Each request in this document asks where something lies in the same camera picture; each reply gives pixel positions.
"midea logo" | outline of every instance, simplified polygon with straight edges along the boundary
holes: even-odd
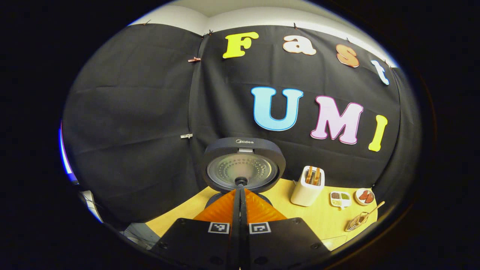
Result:
[[[242,140],[240,140],[240,139],[236,140],[236,142],[237,142],[238,144],[242,144],[242,143],[243,143],[243,144],[252,144],[252,143],[253,143],[253,142],[251,142],[251,141],[242,141]]]

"inner lid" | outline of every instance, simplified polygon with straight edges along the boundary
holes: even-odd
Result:
[[[214,159],[207,166],[208,177],[220,186],[235,189],[235,179],[244,177],[245,188],[256,188],[270,182],[277,174],[277,165],[269,158],[253,153],[228,154]]]

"blue letter u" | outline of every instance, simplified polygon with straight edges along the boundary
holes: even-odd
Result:
[[[303,97],[303,92],[297,89],[284,89],[282,94],[287,97],[287,113],[282,120],[273,119],[270,114],[272,107],[272,96],[276,94],[275,89],[271,87],[254,87],[252,88],[253,117],[255,122],[264,129],[273,131],[287,130],[297,121],[299,109],[299,99]]]

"small dish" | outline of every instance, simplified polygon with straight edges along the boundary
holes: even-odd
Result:
[[[366,201],[369,197],[371,197],[371,199],[370,202],[367,203]],[[355,192],[355,200],[361,205],[369,205],[375,200],[375,194],[366,188],[359,188]]]
[[[330,203],[332,206],[340,207],[341,209],[352,205],[350,194],[342,191],[330,192]]]

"cable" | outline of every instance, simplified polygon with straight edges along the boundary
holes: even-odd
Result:
[[[85,198],[85,200],[87,200],[87,201],[89,201],[89,202],[95,204],[96,206],[99,206],[100,208],[102,208],[102,209],[105,210],[105,208],[104,208],[103,206],[101,206],[100,204],[98,204],[98,203],[90,200],[90,199],[87,198],[84,194],[82,194],[82,196]],[[156,244],[155,241],[151,241],[151,240],[148,240],[148,239],[141,238],[141,237],[139,237],[138,235],[136,235],[135,233],[133,233],[132,231],[130,231],[129,229],[125,229],[124,231],[122,231],[122,235],[123,235],[123,236],[125,236],[125,231],[131,233],[133,236],[135,236],[136,238],[138,238],[138,239],[140,239],[140,240],[144,240],[144,241],[147,241],[147,242],[149,242],[149,243]]]

